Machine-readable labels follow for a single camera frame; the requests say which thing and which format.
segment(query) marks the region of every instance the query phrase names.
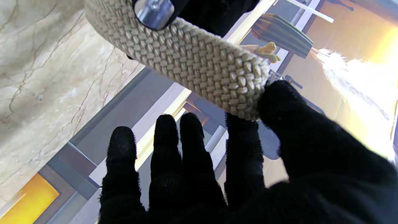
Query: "feather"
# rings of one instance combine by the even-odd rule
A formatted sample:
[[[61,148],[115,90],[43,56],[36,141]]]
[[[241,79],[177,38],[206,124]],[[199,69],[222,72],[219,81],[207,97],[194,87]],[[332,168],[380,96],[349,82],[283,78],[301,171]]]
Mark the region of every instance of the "feather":
[[[374,92],[379,91],[380,88],[375,88],[374,78],[371,79],[370,77],[378,75],[380,71],[372,73],[372,71],[369,71],[371,64],[362,63],[361,60],[351,60],[346,63],[345,58],[339,53],[327,49],[312,49],[312,55],[322,65],[326,78],[333,88],[343,96],[354,110],[358,111],[359,114],[366,113],[367,115],[377,112],[387,121],[390,120],[391,115],[375,101],[377,97],[372,97]],[[398,95],[396,88],[393,88],[393,90],[395,92],[390,96],[396,98]]]

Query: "black fabric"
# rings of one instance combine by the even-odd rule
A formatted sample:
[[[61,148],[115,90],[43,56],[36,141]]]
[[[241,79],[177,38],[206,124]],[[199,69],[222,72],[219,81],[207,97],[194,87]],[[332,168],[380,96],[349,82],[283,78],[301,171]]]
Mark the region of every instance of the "black fabric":
[[[190,0],[179,17],[212,34],[224,37],[243,13],[259,0]]]
[[[265,187],[258,124],[227,114],[227,206],[199,120],[194,114],[181,118],[181,161],[175,122],[164,115],[155,130],[149,211],[139,201],[138,174],[131,162],[134,137],[130,129],[117,128],[108,149],[99,223],[397,222],[398,178],[387,160],[307,106],[285,81],[266,87],[258,105],[263,123],[281,141],[289,181]]]

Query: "beige woven strap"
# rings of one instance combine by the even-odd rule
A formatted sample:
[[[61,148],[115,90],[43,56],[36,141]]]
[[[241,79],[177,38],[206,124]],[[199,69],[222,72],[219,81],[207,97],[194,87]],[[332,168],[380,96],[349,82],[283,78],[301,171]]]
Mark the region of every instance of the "beige woven strap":
[[[257,120],[268,62],[181,18],[152,31],[130,0],[86,0],[86,18],[107,41],[233,115]]]

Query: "marble floor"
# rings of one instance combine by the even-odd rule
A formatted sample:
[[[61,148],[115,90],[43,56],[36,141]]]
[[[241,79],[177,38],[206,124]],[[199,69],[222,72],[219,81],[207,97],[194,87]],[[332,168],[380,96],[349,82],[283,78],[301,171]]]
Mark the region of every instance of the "marble floor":
[[[0,3],[0,207],[142,69],[84,0]]]

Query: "gloved hand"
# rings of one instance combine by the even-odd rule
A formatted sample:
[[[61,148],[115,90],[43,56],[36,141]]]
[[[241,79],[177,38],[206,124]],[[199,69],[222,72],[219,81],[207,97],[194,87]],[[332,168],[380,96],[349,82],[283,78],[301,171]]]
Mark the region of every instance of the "gloved hand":
[[[210,154],[205,150],[202,125],[195,114],[180,122],[183,160],[178,152],[178,130],[171,115],[161,115],[155,126],[151,160],[149,211],[140,202],[139,177],[135,171],[137,149],[128,127],[117,127],[107,153],[107,174],[102,183],[99,223],[136,221],[169,222],[203,206],[219,213],[226,209]]]

